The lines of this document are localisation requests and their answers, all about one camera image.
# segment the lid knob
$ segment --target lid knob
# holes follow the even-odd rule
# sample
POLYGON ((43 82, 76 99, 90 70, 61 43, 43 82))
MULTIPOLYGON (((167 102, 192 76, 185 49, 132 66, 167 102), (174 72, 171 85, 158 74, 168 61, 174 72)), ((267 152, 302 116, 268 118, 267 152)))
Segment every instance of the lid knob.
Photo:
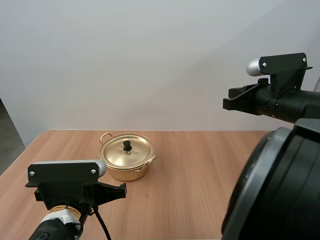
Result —
POLYGON ((123 151, 129 152, 131 151, 132 146, 131 146, 131 142, 129 140, 126 140, 123 142, 123 151))

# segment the wooden table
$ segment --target wooden table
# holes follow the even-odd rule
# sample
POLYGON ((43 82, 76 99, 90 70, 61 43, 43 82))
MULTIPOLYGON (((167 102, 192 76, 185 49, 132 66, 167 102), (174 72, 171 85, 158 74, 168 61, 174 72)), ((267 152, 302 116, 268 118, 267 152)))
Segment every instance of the wooden table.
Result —
MULTIPOLYGON (((0 177, 0 239, 28 239, 48 212, 26 188, 31 163, 99 159, 101 130, 40 134, 0 177)), ((122 131, 111 131, 113 134, 122 131)), ((99 212, 113 239, 219 239, 229 197, 262 131, 135 131, 151 139, 158 158, 127 197, 99 212)), ((120 185, 108 173, 100 182, 120 185)), ((105 239, 93 215, 82 240, 105 239)))

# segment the white tape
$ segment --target white tape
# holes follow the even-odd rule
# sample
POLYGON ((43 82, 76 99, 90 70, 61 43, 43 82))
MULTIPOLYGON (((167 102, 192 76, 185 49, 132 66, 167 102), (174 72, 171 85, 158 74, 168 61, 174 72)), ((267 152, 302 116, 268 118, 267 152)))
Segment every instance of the white tape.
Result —
POLYGON ((75 215, 73 215, 69 210, 67 209, 63 209, 63 210, 60 210, 60 211, 55 211, 55 212, 51 212, 49 213, 48 215, 46 215, 42 221, 47 221, 47 220, 52 220, 52 219, 60 219, 60 221, 66 225, 66 224, 69 224, 69 223, 74 223, 74 224, 77 224, 75 225, 75 227, 80 230, 80 221, 76 218, 75 215))

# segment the floor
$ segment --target floor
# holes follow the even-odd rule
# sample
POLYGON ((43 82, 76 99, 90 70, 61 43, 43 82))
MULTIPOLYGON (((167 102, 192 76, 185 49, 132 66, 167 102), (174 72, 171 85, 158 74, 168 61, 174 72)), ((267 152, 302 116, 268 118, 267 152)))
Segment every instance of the floor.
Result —
POLYGON ((0 99, 0 175, 24 150, 25 145, 0 99))

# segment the aluminum pot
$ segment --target aluminum pot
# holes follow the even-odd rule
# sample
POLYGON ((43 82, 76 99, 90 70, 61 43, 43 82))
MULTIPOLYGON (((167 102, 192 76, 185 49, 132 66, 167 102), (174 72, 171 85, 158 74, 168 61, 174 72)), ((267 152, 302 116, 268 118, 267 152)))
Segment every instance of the aluminum pot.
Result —
POLYGON ((150 139, 140 134, 113 136, 111 132, 106 132, 100 137, 100 142, 100 159, 105 162, 110 175, 120 181, 141 178, 157 157, 150 139))

